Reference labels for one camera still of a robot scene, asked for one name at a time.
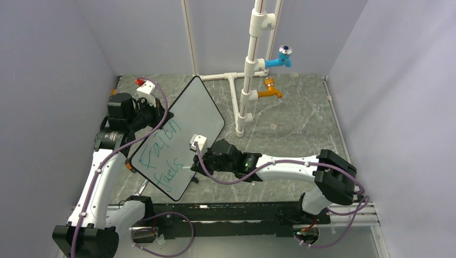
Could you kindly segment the black framed whiteboard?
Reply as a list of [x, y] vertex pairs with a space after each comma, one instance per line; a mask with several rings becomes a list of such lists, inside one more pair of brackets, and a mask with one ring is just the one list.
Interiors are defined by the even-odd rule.
[[207, 138], [211, 146], [225, 120], [202, 79], [193, 77], [170, 106], [173, 118], [145, 139], [131, 156], [131, 164], [144, 178], [174, 201], [182, 198], [195, 172], [195, 152], [189, 142], [194, 134]]

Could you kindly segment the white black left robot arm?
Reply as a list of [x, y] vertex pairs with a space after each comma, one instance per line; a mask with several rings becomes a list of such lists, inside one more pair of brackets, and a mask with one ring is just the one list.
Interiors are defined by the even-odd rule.
[[108, 114], [95, 136], [92, 165], [81, 193], [65, 225], [56, 225], [52, 239], [65, 257], [114, 257], [120, 237], [138, 222], [149, 225], [155, 216], [151, 198], [132, 195], [111, 216], [107, 214], [115, 179], [127, 155], [138, 142], [137, 131], [163, 128], [173, 117], [168, 102], [149, 94], [135, 99], [128, 93], [109, 97]]

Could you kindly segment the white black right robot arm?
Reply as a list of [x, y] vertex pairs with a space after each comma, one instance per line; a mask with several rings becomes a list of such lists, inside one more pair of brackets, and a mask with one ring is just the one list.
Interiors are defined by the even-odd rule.
[[297, 218], [303, 223], [311, 222], [332, 204], [353, 204], [357, 170], [331, 150], [322, 149], [307, 157], [276, 157], [242, 152], [224, 139], [208, 147], [201, 135], [195, 135], [189, 146], [195, 152], [190, 169], [222, 185], [268, 180], [314, 183], [296, 209]]

